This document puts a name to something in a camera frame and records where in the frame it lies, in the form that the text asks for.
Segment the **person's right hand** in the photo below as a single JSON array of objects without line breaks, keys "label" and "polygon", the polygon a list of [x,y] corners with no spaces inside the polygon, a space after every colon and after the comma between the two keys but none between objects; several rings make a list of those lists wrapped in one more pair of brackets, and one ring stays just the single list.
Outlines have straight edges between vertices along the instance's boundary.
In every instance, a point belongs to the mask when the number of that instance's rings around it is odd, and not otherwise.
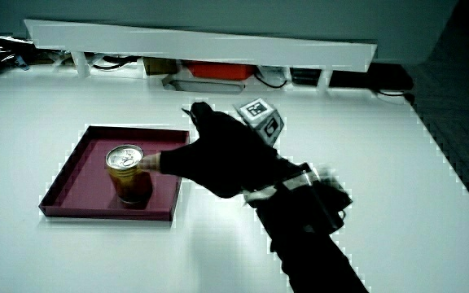
[{"label": "person's right hand", "polygon": [[142,171],[184,177],[228,199],[293,178],[305,170],[281,157],[254,131],[232,116],[196,102],[184,111],[199,138],[185,146],[146,155]]}]

